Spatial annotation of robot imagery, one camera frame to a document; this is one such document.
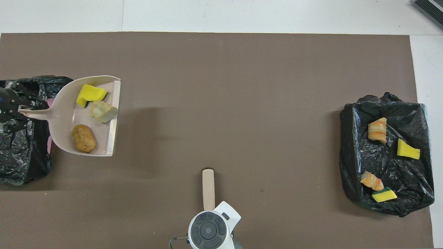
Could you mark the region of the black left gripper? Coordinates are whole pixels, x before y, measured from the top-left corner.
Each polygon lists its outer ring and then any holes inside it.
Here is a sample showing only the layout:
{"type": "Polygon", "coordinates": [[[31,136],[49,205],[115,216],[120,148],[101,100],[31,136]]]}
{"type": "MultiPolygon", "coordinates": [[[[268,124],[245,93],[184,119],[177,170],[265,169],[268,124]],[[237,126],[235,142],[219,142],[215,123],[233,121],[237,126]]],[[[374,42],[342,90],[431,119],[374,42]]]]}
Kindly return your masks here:
{"type": "Polygon", "coordinates": [[[18,108],[37,108],[37,94],[27,90],[0,89],[1,133],[15,133],[27,129],[30,118],[17,119],[18,108]]]}

